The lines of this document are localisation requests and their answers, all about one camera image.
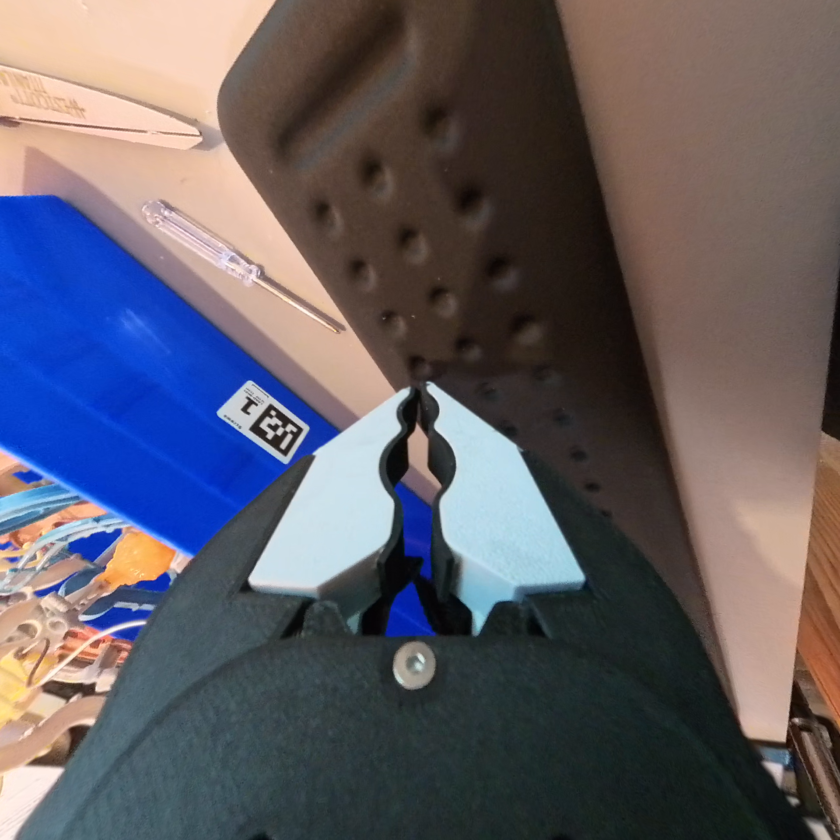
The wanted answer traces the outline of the plastic marble maze toy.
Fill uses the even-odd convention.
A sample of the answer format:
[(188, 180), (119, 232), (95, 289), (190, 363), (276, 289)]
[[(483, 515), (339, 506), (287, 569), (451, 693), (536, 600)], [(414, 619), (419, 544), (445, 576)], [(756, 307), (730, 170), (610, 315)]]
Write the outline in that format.
[(2, 776), (64, 765), (186, 554), (2, 452)]

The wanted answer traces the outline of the black metal chair mechanism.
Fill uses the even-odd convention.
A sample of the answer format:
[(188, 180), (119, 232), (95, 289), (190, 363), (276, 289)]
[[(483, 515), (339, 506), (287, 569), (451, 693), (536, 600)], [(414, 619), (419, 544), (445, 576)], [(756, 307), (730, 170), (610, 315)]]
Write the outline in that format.
[(838, 724), (819, 689), (802, 675), (793, 683), (787, 744), (801, 809), (838, 838)]

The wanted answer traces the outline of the white printed flat tool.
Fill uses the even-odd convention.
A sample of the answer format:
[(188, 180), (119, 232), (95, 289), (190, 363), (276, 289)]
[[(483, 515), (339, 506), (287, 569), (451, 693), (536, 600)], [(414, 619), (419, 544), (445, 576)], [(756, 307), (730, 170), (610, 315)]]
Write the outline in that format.
[(38, 127), (188, 151), (203, 142), (195, 125), (110, 91), (1, 65), (4, 127)]

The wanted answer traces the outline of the black perforated wrist pad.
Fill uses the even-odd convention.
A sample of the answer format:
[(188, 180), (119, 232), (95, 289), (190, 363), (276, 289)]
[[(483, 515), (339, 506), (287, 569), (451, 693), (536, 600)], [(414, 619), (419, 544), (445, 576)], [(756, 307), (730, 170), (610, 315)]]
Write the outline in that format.
[(275, 2), (217, 95), (231, 154), (386, 380), (423, 394), (445, 513), (541, 489), (606, 652), (732, 680), (690, 546), (554, 2)]

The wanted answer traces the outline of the clear-handled screwdriver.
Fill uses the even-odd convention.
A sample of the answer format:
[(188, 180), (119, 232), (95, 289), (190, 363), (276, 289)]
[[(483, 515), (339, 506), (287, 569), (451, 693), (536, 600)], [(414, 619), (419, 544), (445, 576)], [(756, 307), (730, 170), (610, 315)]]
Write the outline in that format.
[(268, 276), (263, 266), (173, 205), (161, 199), (150, 200), (142, 205), (141, 214), (150, 226), (243, 286), (267, 291), (333, 334), (346, 331), (346, 326), (340, 321)]

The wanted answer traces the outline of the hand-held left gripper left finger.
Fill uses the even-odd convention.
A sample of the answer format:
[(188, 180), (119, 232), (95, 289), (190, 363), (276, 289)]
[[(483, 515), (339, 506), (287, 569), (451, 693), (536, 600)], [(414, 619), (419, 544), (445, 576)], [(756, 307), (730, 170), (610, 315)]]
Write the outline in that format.
[(331, 602), (359, 618), (361, 634), (385, 632), (420, 565), (406, 557), (396, 493), (417, 402), (404, 388), (315, 452), (250, 572), (252, 590)]

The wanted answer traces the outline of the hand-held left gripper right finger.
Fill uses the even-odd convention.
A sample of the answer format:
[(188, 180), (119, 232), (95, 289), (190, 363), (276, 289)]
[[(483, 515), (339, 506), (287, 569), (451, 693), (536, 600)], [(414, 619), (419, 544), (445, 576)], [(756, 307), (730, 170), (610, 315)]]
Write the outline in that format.
[(478, 634), (493, 608), (531, 595), (580, 592), (585, 573), (524, 452), (439, 386), (423, 387), (434, 509), (434, 580)]

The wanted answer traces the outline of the blue tagged storage bin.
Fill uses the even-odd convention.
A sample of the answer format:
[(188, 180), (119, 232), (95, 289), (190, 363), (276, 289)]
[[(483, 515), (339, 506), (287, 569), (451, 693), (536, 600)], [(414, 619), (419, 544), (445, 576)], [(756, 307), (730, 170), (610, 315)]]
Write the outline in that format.
[(340, 434), (75, 207), (2, 196), (2, 449), (187, 554)]

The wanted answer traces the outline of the wooden board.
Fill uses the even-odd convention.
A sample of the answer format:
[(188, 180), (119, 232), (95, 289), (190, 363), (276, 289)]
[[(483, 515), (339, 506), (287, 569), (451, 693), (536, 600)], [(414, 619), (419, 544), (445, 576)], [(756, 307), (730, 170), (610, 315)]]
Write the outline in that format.
[(822, 433), (797, 652), (839, 721), (839, 442)]

